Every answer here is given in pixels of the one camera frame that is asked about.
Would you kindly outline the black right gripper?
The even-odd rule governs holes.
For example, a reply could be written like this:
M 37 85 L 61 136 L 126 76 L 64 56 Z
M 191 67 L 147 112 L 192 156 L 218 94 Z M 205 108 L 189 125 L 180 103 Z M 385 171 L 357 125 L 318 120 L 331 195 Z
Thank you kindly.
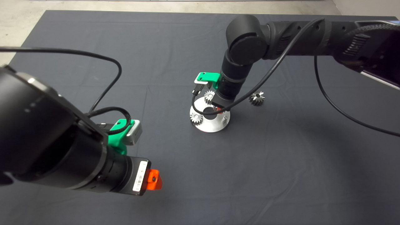
M 215 92 L 212 98 L 212 105 L 214 106 L 214 111 L 217 113 L 224 113 L 226 111 L 224 108 L 233 102 L 234 98 L 223 96 L 218 91 Z

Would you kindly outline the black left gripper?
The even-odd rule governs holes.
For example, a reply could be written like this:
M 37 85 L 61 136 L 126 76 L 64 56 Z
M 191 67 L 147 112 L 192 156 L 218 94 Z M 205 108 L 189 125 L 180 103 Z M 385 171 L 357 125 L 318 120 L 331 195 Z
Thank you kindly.
M 151 169 L 151 161 L 142 157 L 128 157 L 128 172 L 124 194 L 142 196 L 147 190 L 161 190 L 163 181 L 159 170 Z

